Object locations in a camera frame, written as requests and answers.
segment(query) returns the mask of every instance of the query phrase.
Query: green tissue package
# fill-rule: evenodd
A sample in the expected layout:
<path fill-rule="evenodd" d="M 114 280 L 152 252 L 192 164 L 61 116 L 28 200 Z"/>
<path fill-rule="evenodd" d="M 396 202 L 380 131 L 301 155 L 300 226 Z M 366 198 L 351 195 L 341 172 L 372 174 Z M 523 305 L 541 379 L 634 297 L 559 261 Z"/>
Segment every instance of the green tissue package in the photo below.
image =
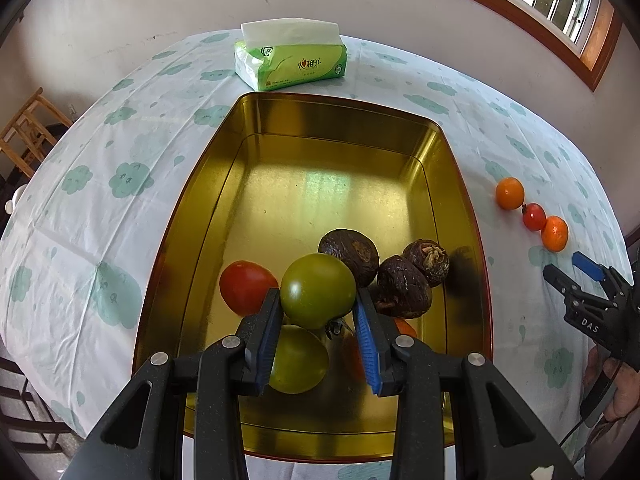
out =
<path fill-rule="evenodd" d="M 242 24 L 236 73 L 256 91 L 343 77 L 347 47 L 335 23 L 283 18 Z"/>

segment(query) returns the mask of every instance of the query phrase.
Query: finger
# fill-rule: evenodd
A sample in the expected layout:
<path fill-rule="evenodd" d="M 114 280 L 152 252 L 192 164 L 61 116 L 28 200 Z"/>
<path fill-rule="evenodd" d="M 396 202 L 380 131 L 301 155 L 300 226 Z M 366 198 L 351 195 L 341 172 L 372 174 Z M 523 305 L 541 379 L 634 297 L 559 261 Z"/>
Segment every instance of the finger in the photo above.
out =
<path fill-rule="evenodd" d="M 618 361 L 607 359 L 603 370 L 610 379 L 618 368 Z M 608 421 L 617 420 L 627 416 L 638 405 L 640 399 L 640 375 L 626 363 L 623 363 L 614 379 L 616 393 L 613 400 L 605 410 L 605 418 Z"/>
<path fill-rule="evenodd" d="M 589 386 L 598 376 L 598 369 L 595 366 L 588 367 L 584 371 L 584 377 L 582 378 L 582 386 L 585 388 Z"/>
<path fill-rule="evenodd" d="M 584 377 L 582 378 L 582 386 L 585 388 L 589 386 L 599 374 L 598 371 L 598 348 L 593 346 L 591 350 L 589 350 L 589 354 L 587 356 L 587 367 L 584 371 Z"/>
<path fill-rule="evenodd" d="M 598 358 L 598 347 L 597 346 L 591 347 L 591 350 L 589 350 L 589 354 L 587 355 L 587 366 L 597 367 L 599 360 L 600 359 Z"/>

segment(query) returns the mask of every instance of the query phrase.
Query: wooden window frame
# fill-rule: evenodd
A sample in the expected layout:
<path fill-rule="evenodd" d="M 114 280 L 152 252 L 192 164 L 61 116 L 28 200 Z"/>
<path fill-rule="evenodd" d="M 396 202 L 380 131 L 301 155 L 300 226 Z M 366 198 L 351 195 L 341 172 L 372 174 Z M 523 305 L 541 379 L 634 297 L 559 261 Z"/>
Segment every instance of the wooden window frame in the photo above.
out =
<path fill-rule="evenodd" d="M 581 54 L 577 54 L 546 25 L 510 0 L 473 0 L 500 14 L 546 46 L 595 91 L 618 42 L 622 18 L 608 0 L 600 0 L 593 27 Z"/>

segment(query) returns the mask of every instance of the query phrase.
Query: white tissue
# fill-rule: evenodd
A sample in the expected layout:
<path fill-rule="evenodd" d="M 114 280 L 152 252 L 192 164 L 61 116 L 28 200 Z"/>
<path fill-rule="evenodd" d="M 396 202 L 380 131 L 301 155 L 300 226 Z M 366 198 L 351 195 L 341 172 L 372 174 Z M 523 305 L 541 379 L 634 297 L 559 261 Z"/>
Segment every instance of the white tissue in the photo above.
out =
<path fill-rule="evenodd" d="M 342 44 L 337 23 L 279 18 L 241 25 L 247 49 L 298 44 Z"/>

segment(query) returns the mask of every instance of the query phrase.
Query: white wall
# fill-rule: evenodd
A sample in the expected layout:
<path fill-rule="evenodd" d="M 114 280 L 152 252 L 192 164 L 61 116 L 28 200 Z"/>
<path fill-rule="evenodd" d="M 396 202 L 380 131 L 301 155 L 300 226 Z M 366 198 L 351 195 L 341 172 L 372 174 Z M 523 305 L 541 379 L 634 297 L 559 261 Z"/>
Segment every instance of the white wall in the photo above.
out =
<path fill-rule="evenodd" d="M 282 16 L 337 22 L 343 34 L 421 54 L 504 92 L 587 155 L 624 232 L 640 223 L 627 169 L 640 155 L 640 50 L 626 29 L 592 93 L 532 37 L 471 0 L 33 0 L 0 49 L 0 123 L 37 86 L 64 111 L 82 112 L 189 34 Z"/>

